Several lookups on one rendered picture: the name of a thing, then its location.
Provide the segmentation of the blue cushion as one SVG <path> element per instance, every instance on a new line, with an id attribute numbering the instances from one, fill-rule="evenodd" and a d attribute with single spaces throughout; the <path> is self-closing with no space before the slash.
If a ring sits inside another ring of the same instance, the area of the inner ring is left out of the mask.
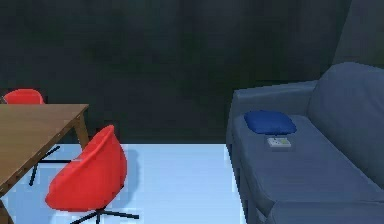
<path id="1" fill-rule="evenodd" d="M 257 134 L 287 135 L 297 131 L 293 121 L 277 111 L 249 111 L 244 114 L 244 120 L 247 127 Z"/>

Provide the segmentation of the small white remote control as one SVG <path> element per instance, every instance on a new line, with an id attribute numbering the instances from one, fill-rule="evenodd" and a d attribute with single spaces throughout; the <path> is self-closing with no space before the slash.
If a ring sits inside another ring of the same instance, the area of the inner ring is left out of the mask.
<path id="1" fill-rule="evenodd" d="M 270 147 L 275 148 L 284 148 L 291 146 L 291 143 L 287 138 L 268 138 L 267 142 Z"/>

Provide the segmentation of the red shell chair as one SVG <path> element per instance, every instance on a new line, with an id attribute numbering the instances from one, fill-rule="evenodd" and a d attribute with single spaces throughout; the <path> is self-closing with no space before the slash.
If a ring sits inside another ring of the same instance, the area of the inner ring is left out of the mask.
<path id="1" fill-rule="evenodd" d="M 138 219 L 136 214 L 106 209 L 124 188 L 127 173 L 127 157 L 115 135 L 115 127 L 108 125 L 57 173 L 48 187 L 45 202 L 58 211 L 87 212 L 70 224 L 82 224 L 92 218 L 96 218 L 95 224 L 100 224 L 102 215 Z"/>
<path id="2" fill-rule="evenodd" d="M 5 94 L 2 98 L 3 104 L 36 104 L 42 105 L 45 103 L 41 93 L 34 89 L 16 89 L 11 92 Z M 40 163 L 69 163 L 69 160 L 61 159 L 61 160 L 52 160 L 48 159 L 48 156 L 56 152 L 60 149 L 60 146 L 49 150 L 33 167 L 31 178 L 29 181 L 29 185 L 32 186 L 34 184 L 34 180 L 37 173 L 37 168 Z"/>

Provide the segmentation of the grey-blue sofa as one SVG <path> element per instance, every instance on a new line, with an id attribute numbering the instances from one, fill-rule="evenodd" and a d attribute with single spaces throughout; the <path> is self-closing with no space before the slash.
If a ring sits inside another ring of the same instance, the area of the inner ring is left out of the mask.
<path id="1" fill-rule="evenodd" d="M 258 110 L 297 131 L 251 131 L 244 114 Z M 246 224 L 384 224 L 384 69 L 344 62 L 318 80 L 237 90 L 226 144 Z"/>

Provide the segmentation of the brown wooden table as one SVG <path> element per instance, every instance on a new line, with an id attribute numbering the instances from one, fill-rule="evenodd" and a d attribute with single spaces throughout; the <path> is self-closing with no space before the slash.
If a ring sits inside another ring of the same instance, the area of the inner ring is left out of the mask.
<path id="1" fill-rule="evenodd" d="M 89 142 L 88 104 L 0 104 L 0 224 L 14 224 L 4 196 L 70 130 L 84 149 Z"/>

